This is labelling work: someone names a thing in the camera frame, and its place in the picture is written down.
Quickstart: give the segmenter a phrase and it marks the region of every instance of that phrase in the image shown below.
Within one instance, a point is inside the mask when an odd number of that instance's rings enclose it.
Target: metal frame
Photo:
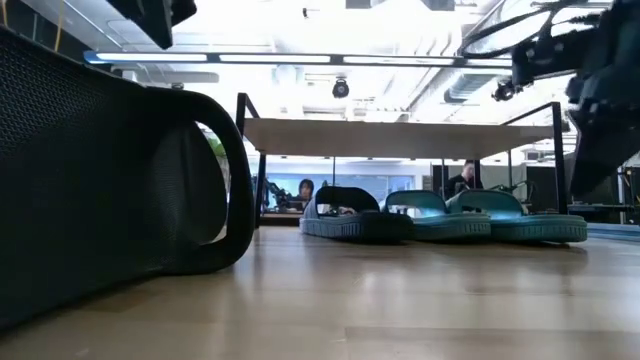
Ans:
[[[256,107],[251,102],[249,95],[246,93],[238,93],[238,100],[236,102],[236,127],[238,128],[238,132],[240,136],[244,139],[244,122],[246,119],[246,110],[249,110],[249,114],[251,114],[254,118],[260,118],[258,115],[258,111]],[[262,200],[263,200],[263,191],[264,184],[266,180],[266,170],[267,170],[267,155],[263,152],[260,152],[260,160],[258,163],[258,181],[256,184],[256,196],[255,196],[255,228],[260,227],[260,216],[262,215]]]
[[[565,178],[564,170],[564,145],[562,141],[562,106],[557,101],[546,103],[542,106],[527,111],[524,114],[518,115],[513,119],[502,123],[503,126],[509,126],[517,121],[520,121],[526,117],[529,117],[535,113],[538,113],[547,108],[551,108],[553,116],[553,153],[555,157],[555,172],[556,172],[556,207],[558,213],[568,214],[568,196],[567,196],[567,182]],[[513,165],[511,163],[511,150],[507,151],[509,169],[509,186],[513,185],[512,170]]]

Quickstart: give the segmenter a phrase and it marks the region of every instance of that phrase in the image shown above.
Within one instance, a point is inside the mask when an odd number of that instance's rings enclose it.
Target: light fixture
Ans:
[[[97,53],[104,62],[206,62],[206,54],[180,53]]]
[[[233,55],[220,55],[220,61],[225,62],[234,62],[234,63],[252,63],[252,62],[273,62],[273,63],[329,63],[331,62],[331,57],[327,55],[271,55],[271,54],[233,54]]]
[[[388,65],[431,65],[455,66],[456,61],[464,61],[464,65],[476,67],[511,68],[511,59],[456,59],[450,57],[382,57],[382,56],[345,56],[347,64],[388,64]]]

